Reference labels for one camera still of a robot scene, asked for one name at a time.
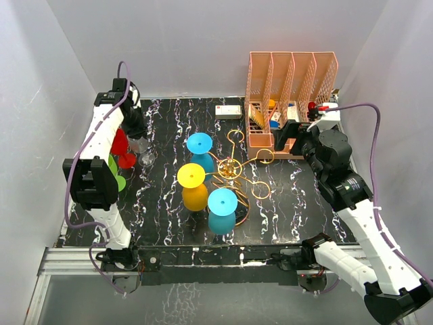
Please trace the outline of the clear wine glass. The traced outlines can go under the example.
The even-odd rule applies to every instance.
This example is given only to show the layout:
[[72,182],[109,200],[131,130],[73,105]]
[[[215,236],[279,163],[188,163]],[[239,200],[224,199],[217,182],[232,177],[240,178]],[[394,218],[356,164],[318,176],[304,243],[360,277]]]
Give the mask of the clear wine glass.
[[131,150],[138,155],[138,163],[142,167],[150,167],[155,162],[155,155],[149,151],[149,142],[146,137],[135,139],[127,137]]

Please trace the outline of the red wine glass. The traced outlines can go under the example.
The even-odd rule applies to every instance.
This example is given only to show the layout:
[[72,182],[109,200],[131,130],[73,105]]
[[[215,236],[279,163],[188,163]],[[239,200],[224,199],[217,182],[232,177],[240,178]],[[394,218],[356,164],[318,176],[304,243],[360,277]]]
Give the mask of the red wine glass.
[[124,131],[119,128],[116,130],[112,142],[111,153],[118,157],[118,166],[122,169],[130,169],[136,163],[136,156],[128,152],[129,143]]

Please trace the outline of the green wine glass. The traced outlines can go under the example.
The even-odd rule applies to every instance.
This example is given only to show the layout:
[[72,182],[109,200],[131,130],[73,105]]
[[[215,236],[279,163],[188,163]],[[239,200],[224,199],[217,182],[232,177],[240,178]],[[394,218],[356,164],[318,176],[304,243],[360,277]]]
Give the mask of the green wine glass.
[[108,157],[108,166],[118,184],[118,191],[123,191],[126,186],[126,179],[118,174],[118,166],[112,155]]

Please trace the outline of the blue wine glass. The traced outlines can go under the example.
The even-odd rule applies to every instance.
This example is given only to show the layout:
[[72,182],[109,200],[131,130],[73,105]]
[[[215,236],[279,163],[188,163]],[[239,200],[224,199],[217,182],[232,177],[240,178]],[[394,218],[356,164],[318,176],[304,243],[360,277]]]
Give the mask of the blue wine glass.
[[228,188],[214,190],[208,197],[208,227],[216,235],[230,233],[235,227],[237,196]]
[[214,171],[214,162],[208,153],[212,148],[212,138],[206,133],[194,133],[187,139],[187,149],[192,153],[190,162],[200,165],[206,173]]

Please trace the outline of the yellow wine glass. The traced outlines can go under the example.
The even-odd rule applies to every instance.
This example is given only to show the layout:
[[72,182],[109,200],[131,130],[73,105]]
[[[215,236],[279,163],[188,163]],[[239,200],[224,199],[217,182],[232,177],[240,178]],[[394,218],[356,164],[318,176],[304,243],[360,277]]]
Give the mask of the yellow wine glass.
[[182,189],[183,204],[186,209],[198,212],[208,204],[208,190],[204,185],[205,170],[196,163],[187,163],[177,172],[177,180]]

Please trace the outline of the blue wine glass front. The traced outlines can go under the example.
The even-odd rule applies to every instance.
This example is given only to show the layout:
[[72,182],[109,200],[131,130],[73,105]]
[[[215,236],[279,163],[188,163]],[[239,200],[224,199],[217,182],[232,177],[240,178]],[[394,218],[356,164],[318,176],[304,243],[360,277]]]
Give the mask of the blue wine glass front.
[[230,233],[235,227],[237,196],[228,188],[214,190],[208,197],[208,227],[216,235]]

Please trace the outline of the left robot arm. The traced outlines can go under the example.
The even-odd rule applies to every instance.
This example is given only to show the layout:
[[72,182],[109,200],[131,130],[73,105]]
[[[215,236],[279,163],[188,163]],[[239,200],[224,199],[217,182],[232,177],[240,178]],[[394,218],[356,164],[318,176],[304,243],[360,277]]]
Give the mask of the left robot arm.
[[96,259],[130,271],[138,266],[140,254],[120,216],[118,182],[109,168],[119,131],[140,139],[145,135],[145,123],[135,84],[116,77],[111,90],[97,94],[85,140],[74,158],[64,160],[62,169],[67,181],[66,200],[81,206],[93,218],[90,225],[104,232],[106,249]]

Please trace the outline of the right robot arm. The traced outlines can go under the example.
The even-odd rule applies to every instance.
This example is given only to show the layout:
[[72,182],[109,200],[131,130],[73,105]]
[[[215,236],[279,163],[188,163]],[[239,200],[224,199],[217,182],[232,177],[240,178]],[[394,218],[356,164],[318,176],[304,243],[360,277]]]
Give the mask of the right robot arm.
[[319,192],[333,211],[351,229],[369,265],[345,253],[326,234],[303,240],[302,262],[333,271],[356,291],[379,324],[398,324],[432,300],[432,286],[404,261],[389,232],[379,229],[378,207],[365,180],[350,167],[352,148],[341,131],[322,131],[308,123],[288,121],[274,130],[274,148],[280,150],[294,140],[291,154],[302,156],[312,169]]

